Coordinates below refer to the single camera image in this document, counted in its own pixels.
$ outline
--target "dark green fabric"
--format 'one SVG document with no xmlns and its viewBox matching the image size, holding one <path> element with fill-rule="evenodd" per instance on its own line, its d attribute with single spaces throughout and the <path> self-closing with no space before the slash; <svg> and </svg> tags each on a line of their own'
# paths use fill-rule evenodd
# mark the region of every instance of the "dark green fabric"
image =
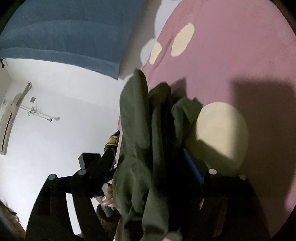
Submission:
<svg viewBox="0 0 296 241">
<path fill-rule="evenodd" d="M 113 198 L 120 208 L 124 241 L 181 239 L 176 232 L 168 233 L 167 162 L 183 146 L 202 106 L 196 99 L 183 98 L 175 104 L 172 100 L 166 83 L 148 94 L 140 70 L 122 91 L 122 156 L 113 176 Z"/>
</svg>

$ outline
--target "hair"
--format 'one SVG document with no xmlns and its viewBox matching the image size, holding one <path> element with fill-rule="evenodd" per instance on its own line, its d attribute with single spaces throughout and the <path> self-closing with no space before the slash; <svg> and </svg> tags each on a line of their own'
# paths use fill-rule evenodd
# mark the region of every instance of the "hair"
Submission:
<svg viewBox="0 0 296 241">
<path fill-rule="evenodd" d="M 7 204 L 5 205 L 1 200 L 0 200 L 0 207 L 3 209 L 3 208 L 6 208 L 10 214 L 16 219 L 17 222 L 20 222 L 20 219 L 19 217 L 17 216 L 17 213 L 15 211 L 13 211 L 11 208 L 9 208 L 7 206 Z"/>
</svg>

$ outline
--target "pink bedsheet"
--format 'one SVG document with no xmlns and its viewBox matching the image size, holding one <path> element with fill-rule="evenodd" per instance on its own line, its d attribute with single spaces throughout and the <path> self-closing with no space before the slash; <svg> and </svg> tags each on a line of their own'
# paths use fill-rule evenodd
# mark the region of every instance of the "pink bedsheet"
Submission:
<svg viewBox="0 0 296 241">
<path fill-rule="evenodd" d="M 170 55 L 177 33 L 195 32 Z M 296 204 L 296 36 L 269 0 L 182 0 L 167 20 L 148 88 L 167 82 L 202 104 L 226 102 L 244 116 L 249 148 L 240 172 L 260 197 L 274 235 Z"/>
</svg>

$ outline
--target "person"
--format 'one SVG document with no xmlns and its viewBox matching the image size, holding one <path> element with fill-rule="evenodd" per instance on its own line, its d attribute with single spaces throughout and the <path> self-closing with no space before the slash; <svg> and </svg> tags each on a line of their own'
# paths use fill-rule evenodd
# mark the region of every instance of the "person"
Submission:
<svg viewBox="0 0 296 241">
<path fill-rule="evenodd" d="M 3 212 L 3 214 L 6 216 L 8 221 L 15 228 L 15 230 L 25 239 L 26 231 L 20 224 L 20 220 L 17 216 L 17 213 L 13 211 L 11 208 L 9 208 L 7 205 L 5 205 L 1 200 L 0 200 L 0 211 Z"/>
</svg>

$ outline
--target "crumpled garment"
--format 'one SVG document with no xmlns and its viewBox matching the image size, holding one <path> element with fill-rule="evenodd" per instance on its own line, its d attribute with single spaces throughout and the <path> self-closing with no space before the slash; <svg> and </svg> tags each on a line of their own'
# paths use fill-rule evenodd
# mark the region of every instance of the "crumpled garment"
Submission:
<svg viewBox="0 0 296 241">
<path fill-rule="evenodd" d="M 135 70 L 120 97 L 123 129 L 113 199 L 121 212 L 122 241 L 182 240 L 169 229 L 168 170 L 197 119 L 202 105 L 184 97 L 174 103 L 171 88 L 161 83 L 148 93 L 146 78 Z"/>
</svg>

